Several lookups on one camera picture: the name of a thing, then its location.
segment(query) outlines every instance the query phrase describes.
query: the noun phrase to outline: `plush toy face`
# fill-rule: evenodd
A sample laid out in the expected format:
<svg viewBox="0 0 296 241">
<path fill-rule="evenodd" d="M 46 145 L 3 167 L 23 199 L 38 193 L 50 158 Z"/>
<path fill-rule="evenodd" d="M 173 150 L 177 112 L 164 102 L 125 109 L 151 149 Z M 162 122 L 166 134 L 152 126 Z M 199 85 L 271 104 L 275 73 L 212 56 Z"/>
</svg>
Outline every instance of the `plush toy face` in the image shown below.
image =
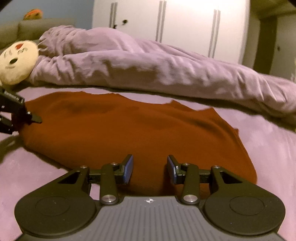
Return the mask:
<svg viewBox="0 0 296 241">
<path fill-rule="evenodd" d="M 20 41 L 0 55 L 0 81 L 15 85 L 32 72 L 38 58 L 38 46 L 32 41 Z"/>
</svg>

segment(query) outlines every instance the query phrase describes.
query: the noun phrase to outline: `black circular disc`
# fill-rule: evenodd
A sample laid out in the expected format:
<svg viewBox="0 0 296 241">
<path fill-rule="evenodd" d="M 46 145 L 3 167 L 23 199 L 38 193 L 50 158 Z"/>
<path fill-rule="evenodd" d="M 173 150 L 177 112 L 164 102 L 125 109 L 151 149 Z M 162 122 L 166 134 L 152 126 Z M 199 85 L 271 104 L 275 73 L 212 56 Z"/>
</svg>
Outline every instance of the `black circular disc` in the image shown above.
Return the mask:
<svg viewBox="0 0 296 241">
<path fill-rule="evenodd" d="M 204 213 L 216 227 L 239 236 L 259 236 L 279 228 L 285 208 L 274 195 L 247 196 L 213 193 L 205 202 Z"/>
<path fill-rule="evenodd" d="M 92 220 L 95 213 L 95 202 L 87 193 L 65 193 L 65 188 L 54 190 L 45 197 L 33 192 L 15 206 L 15 218 L 22 231 L 46 238 L 80 230 Z"/>
</svg>

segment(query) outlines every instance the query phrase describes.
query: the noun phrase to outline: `brown towel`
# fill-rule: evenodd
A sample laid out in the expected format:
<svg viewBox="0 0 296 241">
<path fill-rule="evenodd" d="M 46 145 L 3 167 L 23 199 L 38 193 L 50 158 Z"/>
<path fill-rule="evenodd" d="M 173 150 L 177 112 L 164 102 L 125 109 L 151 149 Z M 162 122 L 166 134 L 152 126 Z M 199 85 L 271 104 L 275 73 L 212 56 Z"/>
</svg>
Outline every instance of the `brown towel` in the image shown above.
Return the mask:
<svg viewBox="0 0 296 241">
<path fill-rule="evenodd" d="M 121 162 L 134 155 L 130 183 L 121 186 L 127 195 L 177 195 L 166 171 L 167 156 L 200 169 L 222 166 L 256 183 L 253 164 L 238 130 L 213 108 L 195 111 L 176 101 L 148 104 L 119 94 L 56 92 L 26 103 L 41 116 L 42 124 L 19 130 L 25 146 L 68 168 Z M 201 196 L 209 195 L 207 185 Z"/>
</svg>

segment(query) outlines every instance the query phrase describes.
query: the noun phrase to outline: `gray ribbed plate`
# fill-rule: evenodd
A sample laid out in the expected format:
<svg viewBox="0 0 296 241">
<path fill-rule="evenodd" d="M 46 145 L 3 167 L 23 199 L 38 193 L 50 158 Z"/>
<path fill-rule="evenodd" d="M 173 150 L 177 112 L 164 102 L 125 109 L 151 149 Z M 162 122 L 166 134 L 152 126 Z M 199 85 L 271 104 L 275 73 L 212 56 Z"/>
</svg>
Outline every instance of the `gray ribbed plate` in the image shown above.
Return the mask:
<svg viewBox="0 0 296 241">
<path fill-rule="evenodd" d="M 19 241 L 42 241 L 29 235 Z M 52 241 L 283 241 L 277 234 L 234 237 L 209 224 L 195 206 L 175 197 L 125 197 L 105 206 L 85 229 Z"/>
</svg>

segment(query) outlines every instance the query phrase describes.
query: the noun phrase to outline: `sofa cushion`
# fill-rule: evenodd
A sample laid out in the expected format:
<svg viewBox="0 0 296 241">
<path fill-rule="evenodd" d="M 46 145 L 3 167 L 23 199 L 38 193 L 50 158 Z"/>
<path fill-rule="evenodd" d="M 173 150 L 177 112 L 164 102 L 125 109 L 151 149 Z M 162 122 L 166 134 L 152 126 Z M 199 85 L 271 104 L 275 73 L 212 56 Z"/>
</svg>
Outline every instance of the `sofa cushion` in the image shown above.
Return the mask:
<svg viewBox="0 0 296 241">
<path fill-rule="evenodd" d="M 72 18 L 45 18 L 21 21 L 19 22 L 18 39 L 39 39 L 45 31 L 60 25 L 75 25 L 75 20 Z"/>
<path fill-rule="evenodd" d="M 5 49 L 8 45 L 17 40 L 19 22 L 9 22 L 0 26 L 0 49 Z"/>
</svg>

